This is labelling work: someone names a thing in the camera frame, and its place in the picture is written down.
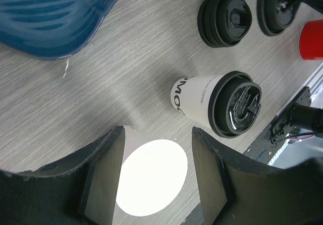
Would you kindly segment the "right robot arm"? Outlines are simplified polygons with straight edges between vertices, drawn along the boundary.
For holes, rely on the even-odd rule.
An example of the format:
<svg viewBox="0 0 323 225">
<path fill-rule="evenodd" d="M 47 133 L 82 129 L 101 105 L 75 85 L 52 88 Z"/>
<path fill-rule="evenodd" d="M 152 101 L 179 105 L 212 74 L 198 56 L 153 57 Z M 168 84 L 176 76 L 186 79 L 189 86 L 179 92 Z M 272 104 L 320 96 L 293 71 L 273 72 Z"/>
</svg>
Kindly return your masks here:
<svg viewBox="0 0 323 225">
<path fill-rule="evenodd" d="M 322 0 L 295 0 L 305 3 L 322 13 Z M 300 35 L 299 52 L 303 60 L 322 60 L 322 19 L 307 22 Z M 291 112 L 291 124 L 295 127 L 322 132 L 322 109 L 297 105 Z"/>
</svg>

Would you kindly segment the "white paper cup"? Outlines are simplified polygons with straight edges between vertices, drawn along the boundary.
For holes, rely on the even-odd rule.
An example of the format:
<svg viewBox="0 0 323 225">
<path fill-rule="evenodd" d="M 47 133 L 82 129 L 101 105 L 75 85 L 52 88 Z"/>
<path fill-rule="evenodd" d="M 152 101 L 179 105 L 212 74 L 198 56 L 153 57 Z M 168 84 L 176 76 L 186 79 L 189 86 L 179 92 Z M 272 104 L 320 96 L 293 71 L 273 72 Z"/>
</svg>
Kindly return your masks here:
<svg viewBox="0 0 323 225">
<path fill-rule="evenodd" d="M 180 193 L 188 158 L 176 142 L 125 126 L 125 147 L 116 203 L 128 215 L 155 214 Z"/>
<path fill-rule="evenodd" d="M 211 127 L 208 105 L 211 94 L 223 75 L 179 79 L 171 90 L 173 107 L 185 116 Z"/>
</svg>

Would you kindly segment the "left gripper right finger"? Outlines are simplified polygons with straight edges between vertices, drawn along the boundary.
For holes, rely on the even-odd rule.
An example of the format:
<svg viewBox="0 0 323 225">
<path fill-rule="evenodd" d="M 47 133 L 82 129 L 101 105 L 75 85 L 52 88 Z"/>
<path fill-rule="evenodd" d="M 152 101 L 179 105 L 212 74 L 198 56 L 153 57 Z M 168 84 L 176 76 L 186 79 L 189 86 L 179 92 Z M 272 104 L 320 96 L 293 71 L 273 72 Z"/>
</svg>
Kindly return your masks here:
<svg viewBox="0 0 323 225">
<path fill-rule="evenodd" d="M 192 129 L 200 204 L 183 224 L 322 224 L 322 158 L 281 169 Z"/>
</svg>

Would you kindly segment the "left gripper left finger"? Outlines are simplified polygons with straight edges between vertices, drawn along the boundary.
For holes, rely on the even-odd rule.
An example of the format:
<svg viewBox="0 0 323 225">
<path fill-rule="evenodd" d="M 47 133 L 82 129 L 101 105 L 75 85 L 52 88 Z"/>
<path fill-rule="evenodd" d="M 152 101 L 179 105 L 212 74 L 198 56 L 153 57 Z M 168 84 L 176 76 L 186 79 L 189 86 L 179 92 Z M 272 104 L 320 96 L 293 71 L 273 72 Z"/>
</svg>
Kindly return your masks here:
<svg viewBox="0 0 323 225">
<path fill-rule="evenodd" d="M 112 224 L 124 147 L 115 126 L 35 171 L 1 170 L 1 224 Z"/>
</svg>

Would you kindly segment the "stack of black lids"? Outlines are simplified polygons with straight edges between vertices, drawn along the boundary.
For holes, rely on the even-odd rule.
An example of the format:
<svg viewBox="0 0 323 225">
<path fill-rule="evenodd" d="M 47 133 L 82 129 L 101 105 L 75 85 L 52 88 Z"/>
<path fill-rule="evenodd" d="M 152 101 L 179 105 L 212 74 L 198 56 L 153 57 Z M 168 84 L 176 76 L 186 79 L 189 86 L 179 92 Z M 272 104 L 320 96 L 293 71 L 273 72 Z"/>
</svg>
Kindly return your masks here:
<svg viewBox="0 0 323 225">
<path fill-rule="evenodd" d="M 199 35 L 211 48 L 237 45 L 251 24 L 252 12 L 245 0 L 204 0 L 197 16 Z"/>
</svg>

